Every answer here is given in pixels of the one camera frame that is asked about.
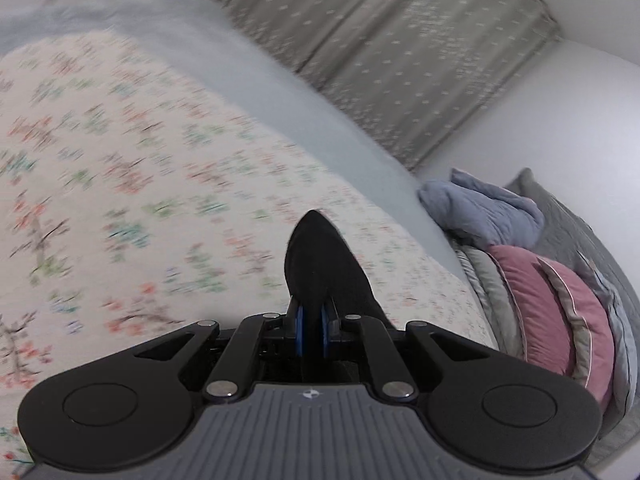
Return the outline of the black pants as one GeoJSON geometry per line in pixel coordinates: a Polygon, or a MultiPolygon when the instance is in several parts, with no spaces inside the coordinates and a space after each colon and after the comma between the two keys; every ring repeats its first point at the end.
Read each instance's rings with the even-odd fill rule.
{"type": "Polygon", "coordinates": [[[328,304],[332,323],[356,314],[394,328],[375,299],[369,279],[341,233],[320,211],[310,210],[297,222],[286,248],[284,275],[291,297],[286,316],[294,326],[298,306],[304,310],[303,382],[359,382],[356,361],[344,353],[323,351],[321,311],[328,304]]]}

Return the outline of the blue grey blanket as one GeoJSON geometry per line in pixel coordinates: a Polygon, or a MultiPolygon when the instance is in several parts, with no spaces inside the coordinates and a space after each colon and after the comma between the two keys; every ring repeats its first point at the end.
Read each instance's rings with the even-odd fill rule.
{"type": "Polygon", "coordinates": [[[533,200],[459,169],[447,181],[425,181],[418,199],[441,229],[480,249],[530,249],[544,230],[544,214],[533,200]]]}

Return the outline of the floral white cloth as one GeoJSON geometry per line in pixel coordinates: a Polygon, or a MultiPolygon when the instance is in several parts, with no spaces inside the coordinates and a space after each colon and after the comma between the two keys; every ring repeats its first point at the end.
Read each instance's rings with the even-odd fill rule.
{"type": "Polygon", "coordinates": [[[325,214],[387,316],[481,344],[467,284],[305,150],[110,32],[1,60],[1,474],[32,460],[26,392],[203,318],[288,306],[283,260],[325,214]]]}

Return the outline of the grey headboard cushion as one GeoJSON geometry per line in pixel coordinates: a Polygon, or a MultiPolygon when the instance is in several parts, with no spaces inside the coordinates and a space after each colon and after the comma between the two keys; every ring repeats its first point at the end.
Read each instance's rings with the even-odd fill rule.
{"type": "MultiPolygon", "coordinates": [[[[588,223],[570,211],[538,183],[533,170],[522,169],[506,188],[533,200],[544,214],[544,230],[534,247],[536,254],[579,269],[585,256],[615,288],[630,324],[632,339],[639,341],[639,297],[624,271],[598,239],[588,223]]],[[[626,448],[639,435],[639,399],[626,415],[617,415],[611,405],[604,418],[604,433],[594,445],[587,464],[597,466],[626,448]]]]}

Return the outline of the grey patterned curtain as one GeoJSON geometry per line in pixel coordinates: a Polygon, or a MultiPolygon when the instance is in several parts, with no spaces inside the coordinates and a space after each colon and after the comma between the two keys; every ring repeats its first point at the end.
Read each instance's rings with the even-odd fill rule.
{"type": "Polygon", "coordinates": [[[542,0],[226,0],[231,21],[407,169],[561,37],[542,0]]]}

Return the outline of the light blue bed sheet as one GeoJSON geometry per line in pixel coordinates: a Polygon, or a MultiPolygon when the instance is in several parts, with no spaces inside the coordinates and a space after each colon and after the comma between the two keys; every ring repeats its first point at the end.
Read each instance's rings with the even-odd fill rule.
{"type": "Polygon", "coordinates": [[[457,278],[446,236],[416,197],[419,183],[346,115],[240,34],[214,0],[118,0],[1,14],[1,51],[46,37],[111,29],[287,136],[403,226],[457,278]]]}

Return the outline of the light blue duvet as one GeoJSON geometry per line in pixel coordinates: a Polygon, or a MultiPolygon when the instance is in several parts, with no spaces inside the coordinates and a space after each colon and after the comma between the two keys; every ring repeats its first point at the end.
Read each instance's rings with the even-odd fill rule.
{"type": "Polygon", "coordinates": [[[609,434],[637,404],[639,358],[634,332],[623,302],[622,288],[608,278],[582,252],[575,257],[575,272],[599,300],[614,341],[611,400],[603,409],[602,434],[609,434]]]}

